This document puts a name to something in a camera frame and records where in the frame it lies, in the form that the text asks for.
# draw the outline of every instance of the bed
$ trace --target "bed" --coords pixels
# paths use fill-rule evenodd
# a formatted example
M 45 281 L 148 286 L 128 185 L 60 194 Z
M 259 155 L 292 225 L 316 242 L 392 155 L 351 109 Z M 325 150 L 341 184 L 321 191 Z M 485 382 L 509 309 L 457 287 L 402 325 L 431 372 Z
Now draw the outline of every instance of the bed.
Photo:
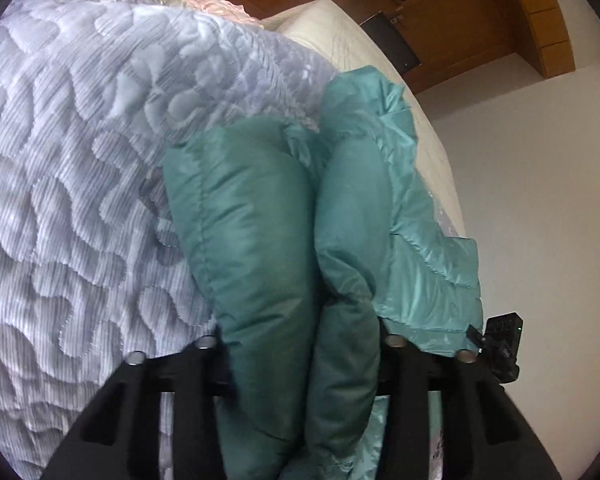
M 316 0 L 294 7 L 262 20 L 262 23 L 267 30 L 276 31 L 321 54 L 341 72 L 371 65 L 390 81 L 404 84 L 376 44 L 331 0 Z M 444 146 L 407 86 L 404 88 L 404 100 L 411 106 L 418 134 L 416 166 L 441 212 L 448 217 L 448 227 L 452 228 L 448 234 L 455 232 L 464 237 L 462 211 Z

